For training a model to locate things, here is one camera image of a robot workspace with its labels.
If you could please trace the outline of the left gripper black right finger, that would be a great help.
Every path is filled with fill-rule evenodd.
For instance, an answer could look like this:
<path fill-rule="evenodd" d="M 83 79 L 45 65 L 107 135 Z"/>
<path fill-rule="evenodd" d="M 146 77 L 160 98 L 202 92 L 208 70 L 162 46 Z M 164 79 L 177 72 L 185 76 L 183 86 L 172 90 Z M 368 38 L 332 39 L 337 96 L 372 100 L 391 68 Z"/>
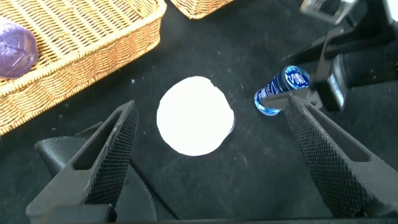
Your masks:
<path fill-rule="evenodd" d="M 287 98 L 285 117 L 334 216 L 397 216 L 396 170 L 297 96 Z"/>

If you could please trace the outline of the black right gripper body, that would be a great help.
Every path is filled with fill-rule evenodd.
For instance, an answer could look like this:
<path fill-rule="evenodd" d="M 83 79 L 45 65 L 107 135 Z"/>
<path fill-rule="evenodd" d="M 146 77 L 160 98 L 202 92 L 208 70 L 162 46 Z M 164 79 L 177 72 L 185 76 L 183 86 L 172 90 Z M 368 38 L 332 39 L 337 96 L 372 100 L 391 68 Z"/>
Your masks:
<path fill-rule="evenodd" d="M 328 41 L 343 33 L 343 28 L 334 28 L 327 32 L 325 40 L 321 44 L 321 53 L 318 57 L 318 65 L 311 77 L 310 89 L 316 91 L 329 111 L 342 110 L 345 107 L 348 86 L 341 54 L 326 58 Z"/>

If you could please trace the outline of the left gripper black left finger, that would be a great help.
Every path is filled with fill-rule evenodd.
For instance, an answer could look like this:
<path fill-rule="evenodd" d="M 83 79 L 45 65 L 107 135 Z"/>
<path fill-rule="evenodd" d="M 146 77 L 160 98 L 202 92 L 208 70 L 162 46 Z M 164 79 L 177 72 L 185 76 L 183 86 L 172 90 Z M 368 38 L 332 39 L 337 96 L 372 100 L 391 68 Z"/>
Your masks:
<path fill-rule="evenodd" d="M 58 205 L 115 207 L 126 178 L 139 113 L 133 100 L 119 106 L 26 208 L 41 218 Z"/>

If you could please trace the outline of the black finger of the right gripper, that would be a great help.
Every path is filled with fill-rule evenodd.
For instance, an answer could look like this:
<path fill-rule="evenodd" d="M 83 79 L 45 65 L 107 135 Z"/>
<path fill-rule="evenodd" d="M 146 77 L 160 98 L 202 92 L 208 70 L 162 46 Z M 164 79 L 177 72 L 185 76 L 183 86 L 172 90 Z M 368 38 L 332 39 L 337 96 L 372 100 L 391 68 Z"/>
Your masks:
<path fill-rule="evenodd" d="M 316 61 L 321 56 L 325 39 L 325 36 L 320 37 L 304 48 L 282 57 L 280 60 L 287 64 L 303 64 Z"/>
<path fill-rule="evenodd" d="M 266 108 L 284 110 L 290 96 L 296 98 L 299 103 L 310 103 L 316 109 L 320 109 L 322 107 L 322 101 L 318 92 L 309 88 L 301 88 L 298 90 L 287 91 L 279 95 L 268 96 L 266 98 L 262 98 L 260 102 L 261 105 Z"/>

